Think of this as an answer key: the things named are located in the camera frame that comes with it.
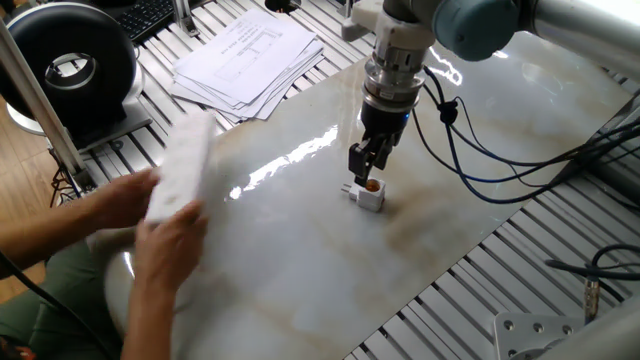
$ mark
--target marble tabletop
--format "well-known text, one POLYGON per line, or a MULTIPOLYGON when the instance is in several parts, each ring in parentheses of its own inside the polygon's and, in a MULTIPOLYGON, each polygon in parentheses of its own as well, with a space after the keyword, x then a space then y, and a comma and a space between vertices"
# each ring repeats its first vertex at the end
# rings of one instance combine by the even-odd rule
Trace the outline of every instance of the marble tabletop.
MULTIPOLYGON (((529 34, 478 63, 436 45, 427 64, 447 99, 465 100, 483 144, 517 160, 584 143, 631 97, 597 66, 529 34)), ((382 211, 357 207, 340 188, 353 180, 348 148, 363 133, 362 80, 360 62, 285 101, 268 121, 216 138, 211 224, 201 265, 181 290, 174 358, 342 359, 520 208, 477 199, 426 152, 412 122, 387 168, 372 173, 387 183, 382 211)), ((451 163, 425 93, 417 114, 427 141, 451 163)), ((463 117, 456 126, 469 134, 463 117)), ((511 175, 457 144, 467 173, 511 175)), ((560 169, 527 179, 548 182, 560 169)), ((516 181, 477 186, 497 198, 531 191, 516 181)), ((132 261, 120 253, 107 268, 107 300, 121 329, 132 261)))

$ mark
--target metal connector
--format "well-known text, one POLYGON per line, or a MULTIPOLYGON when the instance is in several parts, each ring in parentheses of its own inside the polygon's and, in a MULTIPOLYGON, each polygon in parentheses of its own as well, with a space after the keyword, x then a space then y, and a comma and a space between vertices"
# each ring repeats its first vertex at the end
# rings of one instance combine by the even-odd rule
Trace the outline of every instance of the metal connector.
POLYGON ((585 325, 590 323, 598 315, 598 302, 600 301, 600 281, 595 278, 587 278, 584 282, 584 310, 585 325))

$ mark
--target metal extrusion rail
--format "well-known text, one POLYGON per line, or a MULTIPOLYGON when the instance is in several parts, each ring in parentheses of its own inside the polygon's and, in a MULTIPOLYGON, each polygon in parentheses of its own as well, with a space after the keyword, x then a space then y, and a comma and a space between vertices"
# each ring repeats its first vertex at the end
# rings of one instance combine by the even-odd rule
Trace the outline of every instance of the metal extrusion rail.
MULTIPOLYGON (((371 34, 353 43, 340 38, 344 19, 337 12, 340 7, 333 0, 306 0, 290 17, 271 13, 316 32, 325 44, 325 59, 298 79, 285 99, 371 53, 375 42, 371 34)), ((192 12, 200 35, 191 38, 171 24, 138 47, 138 61, 146 75, 140 101, 153 123, 84 155, 97 183, 160 165, 172 120, 213 111, 169 95, 172 63, 202 47, 251 8, 266 11, 260 0, 205 4, 192 12)), ((633 84, 628 90, 638 91, 633 84)), ((635 106, 621 114, 621 121, 638 118, 637 103, 636 98, 635 106)), ((220 132, 235 126, 222 117, 218 121, 220 132)), ((635 144, 629 142, 608 156, 622 155, 635 144)), ((640 169, 635 154, 603 166, 622 167, 620 171, 640 179, 633 170, 640 169)), ((582 279, 549 269, 543 261, 553 258, 578 265, 609 244, 640 245, 638 213, 614 197, 628 202, 595 176, 585 175, 532 200, 346 359, 495 359, 492 327, 500 312, 582 317, 582 279)), ((640 256, 613 253, 603 258, 604 265, 618 262, 640 262, 640 256)), ((640 283, 612 281, 611 285, 624 297, 640 290, 640 283)), ((614 306, 616 301, 603 293, 602 311, 614 306)))

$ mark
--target metal pole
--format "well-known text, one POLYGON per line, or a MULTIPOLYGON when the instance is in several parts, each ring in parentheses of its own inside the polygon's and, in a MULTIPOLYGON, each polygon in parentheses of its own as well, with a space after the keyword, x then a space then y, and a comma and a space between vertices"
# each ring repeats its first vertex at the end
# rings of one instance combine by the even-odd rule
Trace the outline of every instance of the metal pole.
POLYGON ((196 23, 191 17, 189 0, 173 0, 173 14, 176 24, 178 24, 178 27, 186 32, 187 35, 191 37, 200 35, 200 31, 196 28, 196 23))
POLYGON ((0 21, 0 66, 5 68, 31 113, 42 126, 60 161, 65 164, 76 182, 83 188, 90 187, 93 181, 78 150, 2 21, 0 21))
POLYGON ((637 0, 538 0, 532 13, 541 38, 640 80, 637 0))

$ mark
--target person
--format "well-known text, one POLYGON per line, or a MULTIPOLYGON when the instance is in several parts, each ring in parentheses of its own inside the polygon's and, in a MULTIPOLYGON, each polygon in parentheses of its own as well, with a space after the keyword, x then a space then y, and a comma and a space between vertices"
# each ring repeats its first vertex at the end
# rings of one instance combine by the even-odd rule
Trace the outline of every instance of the person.
MULTIPOLYGON (((41 287, 98 334, 111 358, 170 358, 176 292, 202 252, 207 218, 201 202, 155 227, 141 220, 157 182, 151 170, 124 176, 40 216, 0 224, 0 250, 21 269, 49 259, 41 287), (136 276, 123 344, 84 239, 99 229, 136 224, 136 276)), ((9 275, 0 266, 0 277, 9 275)), ((0 359, 106 359, 80 325, 31 291, 0 305, 0 345, 0 359)))

